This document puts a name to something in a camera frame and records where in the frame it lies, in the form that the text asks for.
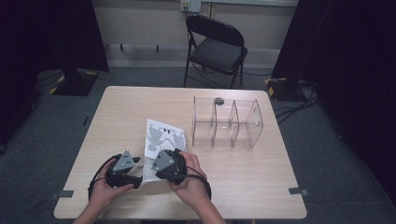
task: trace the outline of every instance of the gray floor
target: gray floor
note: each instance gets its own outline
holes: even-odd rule
[[[124,46],[124,52],[118,52],[119,46],[106,46],[110,73],[100,74],[87,97],[48,94],[57,76],[37,83],[42,95],[36,108],[7,143],[7,153],[0,157],[0,223],[71,223],[53,216],[56,201],[49,200],[49,196],[63,189],[104,89],[110,85],[182,86],[184,49],[161,49],[169,50],[168,54],[161,52],[160,57],[155,47]],[[139,57],[138,53],[151,56]],[[236,89],[265,90],[266,76],[252,74],[271,73],[276,53],[261,53],[266,56],[247,60],[246,72],[250,75],[245,75],[244,85]],[[57,72],[47,71],[39,79]],[[193,68],[191,73],[198,76]],[[207,88],[192,80],[188,85]],[[280,114],[287,110],[284,107],[299,104],[273,102],[273,108]],[[303,220],[256,223],[396,223],[394,206],[361,159],[340,141],[320,104],[294,113],[279,128],[299,186],[310,192],[304,197],[308,215]]]

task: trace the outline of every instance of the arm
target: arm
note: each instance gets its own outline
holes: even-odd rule
[[[198,157],[188,152],[180,152],[186,160],[186,165],[201,175],[206,177],[206,174],[201,169]],[[187,169],[187,174],[196,175],[192,169]],[[205,186],[201,180],[196,178],[186,178],[183,183],[176,185],[168,182],[169,187],[181,199],[183,203],[188,204],[198,215],[204,224],[209,223],[226,223],[221,217],[216,206],[210,201]]]
[[[116,197],[134,187],[134,185],[131,184],[113,189],[106,183],[106,171],[114,161],[115,160],[108,162],[100,171],[98,176],[99,180],[97,180],[93,186],[90,201],[74,223],[93,223]]]

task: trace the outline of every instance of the clear acrylic organizer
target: clear acrylic organizer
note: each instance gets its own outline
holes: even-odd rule
[[[253,148],[262,132],[257,100],[194,97],[193,147]]]

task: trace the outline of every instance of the wall outlet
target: wall outlet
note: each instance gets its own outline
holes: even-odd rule
[[[201,1],[196,0],[181,0],[180,11],[185,12],[201,12]]]
[[[201,1],[191,1],[190,12],[201,12]]]
[[[190,11],[190,7],[191,7],[191,1],[187,1],[187,0],[180,1],[180,11],[182,12]]]

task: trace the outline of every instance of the table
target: table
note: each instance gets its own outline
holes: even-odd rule
[[[193,97],[257,99],[263,130],[252,149],[192,147]],[[129,149],[144,158],[147,119],[184,129],[189,152],[198,155],[208,176],[212,202],[225,219],[301,219],[306,209],[268,95],[264,91],[108,87],[71,170],[54,215],[76,218],[88,202],[87,187],[99,166]],[[133,169],[141,172],[143,162]],[[104,219],[196,219],[164,181],[143,183],[116,199]]]

